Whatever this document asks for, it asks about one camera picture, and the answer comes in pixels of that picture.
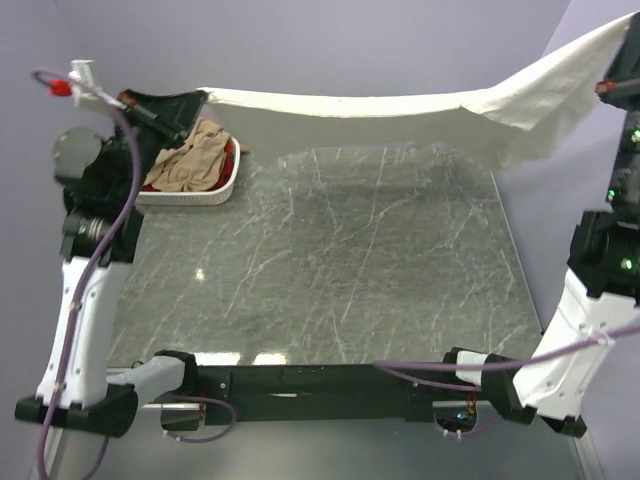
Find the cream white t-shirt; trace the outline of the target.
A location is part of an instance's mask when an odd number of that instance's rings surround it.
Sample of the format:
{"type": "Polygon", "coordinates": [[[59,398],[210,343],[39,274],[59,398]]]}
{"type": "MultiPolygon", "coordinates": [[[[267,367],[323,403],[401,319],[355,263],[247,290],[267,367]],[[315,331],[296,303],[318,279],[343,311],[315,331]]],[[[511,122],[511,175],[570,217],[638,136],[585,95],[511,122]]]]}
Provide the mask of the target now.
{"type": "Polygon", "coordinates": [[[441,144],[493,168],[550,157],[598,102],[597,81],[631,32],[604,24],[484,89],[384,97],[206,87],[221,125],[263,158],[319,148],[441,144]]]}

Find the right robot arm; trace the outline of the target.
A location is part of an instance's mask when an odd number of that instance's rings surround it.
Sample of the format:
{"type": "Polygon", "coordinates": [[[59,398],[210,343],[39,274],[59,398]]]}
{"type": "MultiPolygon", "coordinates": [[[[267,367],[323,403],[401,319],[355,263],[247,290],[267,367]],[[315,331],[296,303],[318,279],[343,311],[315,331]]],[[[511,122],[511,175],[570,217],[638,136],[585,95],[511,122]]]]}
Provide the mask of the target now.
{"type": "Polygon", "coordinates": [[[506,357],[453,348],[439,374],[444,395],[460,399],[480,388],[499,415],[580,438],[583,396],[613,346],[610,332],[639,311],[639,17],[597,85],[600,100],[626,113],[606,201],[576,226],[564,289],[534,355],[542,362],[510,367],[506,357]]]}

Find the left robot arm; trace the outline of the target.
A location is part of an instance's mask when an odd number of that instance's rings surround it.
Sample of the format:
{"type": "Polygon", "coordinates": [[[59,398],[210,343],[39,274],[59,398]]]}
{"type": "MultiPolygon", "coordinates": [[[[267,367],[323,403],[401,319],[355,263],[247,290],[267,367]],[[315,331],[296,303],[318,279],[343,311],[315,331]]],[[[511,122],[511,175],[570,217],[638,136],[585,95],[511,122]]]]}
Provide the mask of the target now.
{"type": "Polygon", "coordinates": [[[32,78],[55,96],[111,117],[103,138],[86,127],[53,147],[54,177],[66,216],[60,254],[63,295],[55,339],[40,384],[15,407],[18,420],[111,438],[123,436],[139,408],[168,393],[179,402],[200,388],[191,354],[163,351],[138,371],[109,375],[107,359],[118,299],[133,263],[143,215],[136,208],[144,180],[164,149],[182,145],[206,104],[201,90],[156,96],[106,94],[91,65],[68,74],[49,68],[32,78]]]}

